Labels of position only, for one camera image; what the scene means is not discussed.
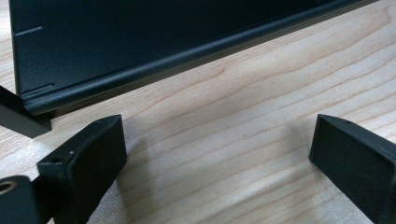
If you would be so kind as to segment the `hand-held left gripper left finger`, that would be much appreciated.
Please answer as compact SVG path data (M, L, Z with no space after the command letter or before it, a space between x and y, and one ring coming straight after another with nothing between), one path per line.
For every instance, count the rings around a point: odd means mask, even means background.
M37 164L42 220L86 224L126 162L121 116L89 124Z

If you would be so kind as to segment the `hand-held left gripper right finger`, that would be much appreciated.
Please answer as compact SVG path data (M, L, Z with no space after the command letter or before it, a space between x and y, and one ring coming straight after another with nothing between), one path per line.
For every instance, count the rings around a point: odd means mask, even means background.
M396 224L396 144L319 114L309 160L374 224Z

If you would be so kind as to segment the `black metal shelf rack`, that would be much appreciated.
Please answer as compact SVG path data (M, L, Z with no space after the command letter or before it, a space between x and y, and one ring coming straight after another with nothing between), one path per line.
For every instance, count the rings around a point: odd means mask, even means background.
M51 119L377 0L8 0L16 90L0 126Z

